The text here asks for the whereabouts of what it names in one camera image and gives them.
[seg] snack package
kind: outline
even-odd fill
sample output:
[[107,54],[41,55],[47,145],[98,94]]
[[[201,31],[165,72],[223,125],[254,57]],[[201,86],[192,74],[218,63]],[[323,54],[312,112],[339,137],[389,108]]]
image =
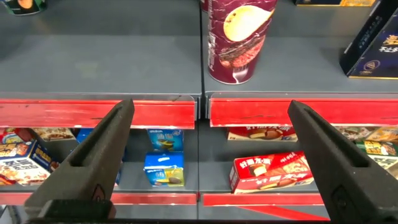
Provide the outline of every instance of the snack package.
[[346,136],[349,140],[360,140],[365,139],[371,133],[373,133],[378,127],[346,127],[338,126],[335,127],[341,134]]
[[180,129],[148,129],[155,151],[183,151],[183,131]]
[[297,141],[297,135],[291,126],[233,127],[228,140]]
[[41,184],[58,165],[38,141],[0,145],[0,174],[18,184]]
[[398,2],[378,0],[340,57],[350,78],[398,78]]
[[398,127],[377,128],[366,139],[372,141],[398,142]]
[[32,128],[44,141],[75,139],[69,128]]
[[398,146],[392,142],[365,140],[356,141],[355,145],[385,170],[398,163]]
[[152,186],[184,186],[182,152],[148,152],[144,172]]
[[312,182],[312,173],[302,151],[235,159],[229,173],[229,183],[234,194]]
[[1,144],[25,142],[33,140],[27,128],[0,128]]
[[209,0],[208,71],[225,84],[254,73],[277,0]]
[[372,6],[375,0],[294,0],[298,6]]

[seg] cookie image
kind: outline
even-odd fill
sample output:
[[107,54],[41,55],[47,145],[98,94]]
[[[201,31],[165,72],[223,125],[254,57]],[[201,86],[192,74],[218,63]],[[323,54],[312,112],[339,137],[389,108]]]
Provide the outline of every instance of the cookie image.
[[224,34],[234,42],[242,41],[260,28],[273,13],[257,6],[237,7],[224,21]]
[[249,166],[250,174],[258,177],[262,174],[265,174],[267,172],[266,165],[264,164],[253,164]]
[[33,6],[33,0],[18,0],[18,4],[24,9],[30,9]]
[[181,184],[182,181],[178,177],[169,177],[170,184]]
[[265,36],[254,37],[243,44],[232,44],[221,49],[220,63],[226,68],[241,68],[251,62],[260,52]]
[[276,140],[282,138],[283,132],[279,129],[254,129],[249,138],[261,138],[264,140]]

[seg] gray metal shelf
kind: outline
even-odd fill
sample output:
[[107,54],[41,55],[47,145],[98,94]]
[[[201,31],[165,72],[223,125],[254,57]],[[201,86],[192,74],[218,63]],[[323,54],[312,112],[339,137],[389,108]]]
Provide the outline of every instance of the gray metal shelf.
[[[76,141],[64,141],[70,147],[47,147],[57,157],[65,157],[76,145]],[[132,129],[127,142],[125,162],[123,163],[119,186],[114,188],[120,193],[196,193],[198,192],[198,132],[184,131],[184,187],[152,187],[143,171],[146,152],[153,151],[147,131]],[[38,186],[6,185],[0,192],[33,192]]]
[[52,1],[0,21],[0,97],[201,94],[196,0]]
[[297,7],[280,0],[267,33],[254,76],[247,83],[225,85],[207,70],[207,14],[202,13],[206,96],[247,93],[398,93],[398,81],[350,79],[339,55],[364,24],[368,7]]
[[[226,128],[211,128],[199,124],[199,191],[201,193],[230,193],[228,175],[235,158],[260,156],[278,152],[298,151],[296,142],[228,141]],[[266,192],[318,192],[317,185],[287,187]]]

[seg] blue snack box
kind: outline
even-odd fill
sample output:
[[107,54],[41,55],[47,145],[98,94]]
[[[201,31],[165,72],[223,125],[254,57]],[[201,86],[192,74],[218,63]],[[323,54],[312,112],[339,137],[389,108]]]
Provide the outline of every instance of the blue snack box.
[[21,185],[41,184],[59,163],[38,141],[0,145],[1,174]]
[[184,135],[181,129],[148,129],[148,135],[156,151],[183,151]]
[[144,172],[152,186],[184,186],[182,152],[148,152]]

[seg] snack box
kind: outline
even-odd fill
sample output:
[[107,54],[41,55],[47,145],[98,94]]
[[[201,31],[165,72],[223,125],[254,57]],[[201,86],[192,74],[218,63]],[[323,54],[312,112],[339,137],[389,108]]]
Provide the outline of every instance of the snack box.
[[41,184],[58,165],[38,141],[0,145],[0,174],[18,184]]
[[297,135],[291,126],[233,127],[228,140],[297,141]]
[[180,129],[148,129],[148,135],[156,151],[183,151],[183,131]]
[[0,128],[1,144],[25,142],[33,140],[27,128]]
[[372,6],[375,0],[293,0],[298,6]]
[[229,173],[229,183],[234,194],[312,182],[312,173],[302,151],[235,159]]
[[375,3],[369,19],[340,58],[348,77],[398,78],[397,8],[398,1]]
[[69,128],[32,128],[44,141],[75,139]]
[[392,142],[365,140],[356,141],[355,145],[385,170],[389,170],[390,167],[398,164],[398,146]]
[[366,140],[398,142],[398,127],[377,128]]
[[184,186],[182,152],[148,152],[144,172],[152,186]]

